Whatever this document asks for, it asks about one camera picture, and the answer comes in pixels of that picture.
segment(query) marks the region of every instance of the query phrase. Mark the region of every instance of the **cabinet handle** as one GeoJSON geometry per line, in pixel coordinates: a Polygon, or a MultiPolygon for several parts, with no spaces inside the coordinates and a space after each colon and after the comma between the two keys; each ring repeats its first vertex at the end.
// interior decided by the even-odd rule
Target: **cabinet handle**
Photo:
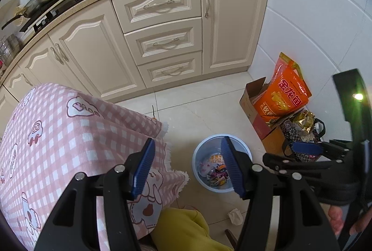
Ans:
{"type": "Polygon", "coordinates": [[[63,65],[63,61],[61,60],[61,58],[60,58],[60,57],[57,55],[57,53],[55,52],[54,47],[51,46],[50,49],[51,49],[52,53],[54,54],[55,59],[56,59],[59,63],[61,63],[61,64],[63,65]]]}
{"type": "Polygon", "coordinates": [[[177,38],[172,39],[171,41],[164,42],[164,43],[155,42],[155,43],[153,43],[153,46],[167,45],[167,44],[170,44],[172,42],[179,41],[179,40],[180,40],[180,38],[177,37],[177,38]]]}
{"type": "Polygon", "coordinates": [[[165,4],[172,4],[172,3],[175,3],[175,1],[174,0],[168,0],[168,1],[165,1],[165,2],[162,2],[162,3],[155,3],[155,4],[152,4],[152,5],[144,5],[143,9],[146,10],[146,9],[149,9],[149,8],[152,8],[152,7],[157,7],[157,6],[162,6],[162,5],[165,5],[165,4]]]}
{"type": "Polygon", "coordinates": [[[209,12],[209,0],[205,0],[205,14],[204,14],[205,18],[208,18],[208,12],[209,12]]]}
{"type": "Polygon", "coordinates": [[[22,77],[25,79],[26,83],[33,87],[32,83],[26,78],[24,73],[21,73],[22,77]]]}
{"type": "Polygon", "coordinates": [[[58,43],[56,43],[55,46],[57,46],[58,51],[60,52],[60,55],[62,56],[62,58],[64,58],[64,60],[66,62],[68,62],[68,57],[66,56],[65,52],[62,50],[62,48],[60,47],[60,45],[58,43]]]}
{"type": "Polygon", "coordinates": [[[177,67],[175,70],[170,71],[170,72],[167,72],[166,70],[162,70],[161,73],[162,74],[167,74],[169,76],[178,76],[179,74],[181,74],[182,69],[183,69],[183,66],[180,66],[180,67],[177,67]]]}

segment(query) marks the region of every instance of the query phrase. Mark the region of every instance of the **orange rice bag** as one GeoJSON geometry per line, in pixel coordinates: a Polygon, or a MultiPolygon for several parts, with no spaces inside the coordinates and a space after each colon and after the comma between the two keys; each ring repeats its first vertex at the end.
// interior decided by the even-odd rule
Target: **orange rice bag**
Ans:
{"type": "Polygon", "coordinates": [[[311,92],[302,78],[299,66],[280,53],[270,85],[254,101],[254,108],[271,124],[309,102],[311,92]]]}

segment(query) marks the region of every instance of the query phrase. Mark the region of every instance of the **wok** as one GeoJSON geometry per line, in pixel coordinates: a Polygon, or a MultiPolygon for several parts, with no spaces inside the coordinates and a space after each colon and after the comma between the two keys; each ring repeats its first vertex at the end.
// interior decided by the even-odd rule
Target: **wok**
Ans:
{"type": "Polygon", "coordinates": [[[30,0],[27,2],[25,7],[21,10],[20,13],[18,13],[16,16],[11,18],[7,23],[5,23],[1,30],[3,30],[9,23],[13,22],[14,20],[21,18],[22,16],[26,18],[31,18],[39,8],[41,8],[46,3],[50,2],[52,0],[30,0]]]}

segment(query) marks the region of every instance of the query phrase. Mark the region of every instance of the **human hand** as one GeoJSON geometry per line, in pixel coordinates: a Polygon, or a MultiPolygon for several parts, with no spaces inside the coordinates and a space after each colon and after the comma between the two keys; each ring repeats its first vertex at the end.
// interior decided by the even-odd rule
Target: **human hand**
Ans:
{"type": "MultiPolygon", "coordinates": [[[[338,206],[331,206],[328,210],[328,216],[330,217],[330,224],[335,235],[339,235],[344,226],[342,220],[342,209],[338,206]]],[[[363,215],[351,228],[350,235],[364,231],[372,219],[372,207],[368,212],[363,215]]]]}

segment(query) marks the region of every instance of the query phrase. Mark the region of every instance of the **green light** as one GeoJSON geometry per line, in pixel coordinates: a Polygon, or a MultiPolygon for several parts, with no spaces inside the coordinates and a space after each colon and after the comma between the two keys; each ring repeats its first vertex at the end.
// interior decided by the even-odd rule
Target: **green light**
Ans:
{"type": "Polygon", "coordinates": [[[363,95],[362,94],[353,94],[353,97],[356,98],[358,101],[363,100],[363,95]]]}

